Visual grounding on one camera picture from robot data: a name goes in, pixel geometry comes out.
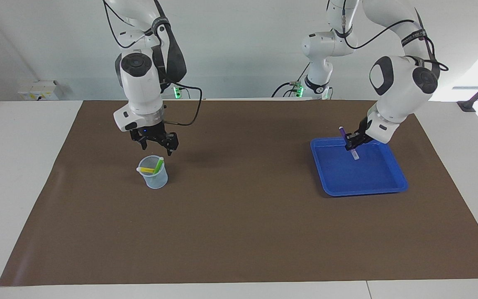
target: purple marker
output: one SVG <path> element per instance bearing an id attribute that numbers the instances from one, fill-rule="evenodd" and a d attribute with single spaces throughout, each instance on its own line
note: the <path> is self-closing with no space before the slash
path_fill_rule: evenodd
<path id="1" fill-rule="evenodd" d="M 339 131 L 340 131 L 340 134 L 342 135 L 342 138 L 344 138 L 344 141 L 346 141 L 346 131 L 344 130 L 344 127 L 339 127 Z M 351 149 L 349 152 L 353 156 L 354 160 L 360 159 L 355 149 Z"/>

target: light blue cup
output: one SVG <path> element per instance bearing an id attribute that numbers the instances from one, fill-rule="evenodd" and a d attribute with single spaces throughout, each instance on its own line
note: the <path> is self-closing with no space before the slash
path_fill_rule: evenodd
<path id="1" fill-rule="evenodd" d="M 158 164 L 158 156 L 148 156 L 142 159 L 138 167 L 145 168 L 155 168 Z M 157 174 L 148 174 L 140 172 L 141 176 L 145 179 L 146 185 L 151 189 L 160 189 L 161 187 L 167 184 L 169 176 L 167 176 L 167 171 L 165 170 L 165 162 L 161 165 L 160 171 Z"/>

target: brown table mat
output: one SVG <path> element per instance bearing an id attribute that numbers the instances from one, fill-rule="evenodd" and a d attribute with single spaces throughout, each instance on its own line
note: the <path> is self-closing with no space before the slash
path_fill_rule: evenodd
<path id="1" fill-rule="evenodd" d="M 310 141 L 372 102 L 204 102 L 168 127 L 157 191 L 135 168 L 165 149 L 118 131 L 123 104 L 83 103 L 0 286 L 478 278 L 478 224 L 414 116 L 390 143 L 409 190 L 336 199 Z"/>

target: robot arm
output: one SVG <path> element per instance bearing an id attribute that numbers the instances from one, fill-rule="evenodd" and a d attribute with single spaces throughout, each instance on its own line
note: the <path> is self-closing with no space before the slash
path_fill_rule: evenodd
<path id="1" fill-rule="evenodd" d="M 356 45 L 351 32 L 358 4 L 359 0 L 330 0 L 327 15 L 332 31 L 317 32 L 304 40 L 303 51 L 311 60 L 310 73 L 304 78 L 305 95 L 322 98 L 332 72 L 328 56 L 349 55 L 357 48 L 350 45 Z M 370 21 L 390 28 L 400 37 L 406 56 L 385 56 L 372 67 L 370 82 L 380 99 L 359 129 L 347 135 L 348 150 L 373 139 L 389 142 L 407 116 L 431 98 L 440 76 L 434 49 L 431 51 L 427 43 L 417 11 L 401 0 L 363 0 L 363 8 Z"/>
<path id="2" fill-rule="evenodd" d="M 158 0 L 104 1 L 135 28 L 117 34 L 122 52 L 115 68 L 129 102 L 114 113 L 115 122 L 143 149 L 151 140 L 171 155 L 178 148 L 178 138 L 165 131 L 161 93 L 185 76 L 186 66 L 169 20 Z"/>

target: blue plastic tray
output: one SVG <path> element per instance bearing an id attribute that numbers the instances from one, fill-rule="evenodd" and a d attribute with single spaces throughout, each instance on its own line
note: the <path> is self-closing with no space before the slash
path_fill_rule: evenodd
<path id="1" fill-rule="evenodd" d="M 390 147 L 376 140 L 357 148 L 355 161 L 342 137 L 317 138 L 311 150 L 322 187 L 331 196 L 397 193 L 408 183 Z"/>

